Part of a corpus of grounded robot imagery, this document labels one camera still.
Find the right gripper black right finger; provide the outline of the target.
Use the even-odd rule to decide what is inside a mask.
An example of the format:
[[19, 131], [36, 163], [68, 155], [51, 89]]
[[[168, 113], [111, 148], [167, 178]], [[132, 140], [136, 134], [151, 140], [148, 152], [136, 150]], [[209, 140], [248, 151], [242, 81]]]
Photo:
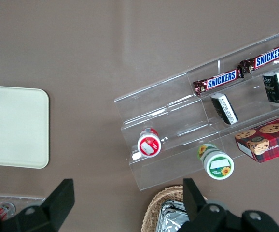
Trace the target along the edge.
[[183, 180], [183, 204], [189, 221], [181, 232], [279, 232], [279, 225], [264, 212], [247, 210], [238, 217], [216, 203], [207, 203], [191, 178]]

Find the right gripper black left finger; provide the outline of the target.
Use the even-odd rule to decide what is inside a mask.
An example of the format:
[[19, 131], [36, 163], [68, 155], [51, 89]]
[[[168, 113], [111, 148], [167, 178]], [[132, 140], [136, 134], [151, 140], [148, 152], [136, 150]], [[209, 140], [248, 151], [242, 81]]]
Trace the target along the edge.
[[57, 232], [75, 203], [73, 179], [64, 179], [40, 206], [29, 206], [3, 221], [0, 232]]

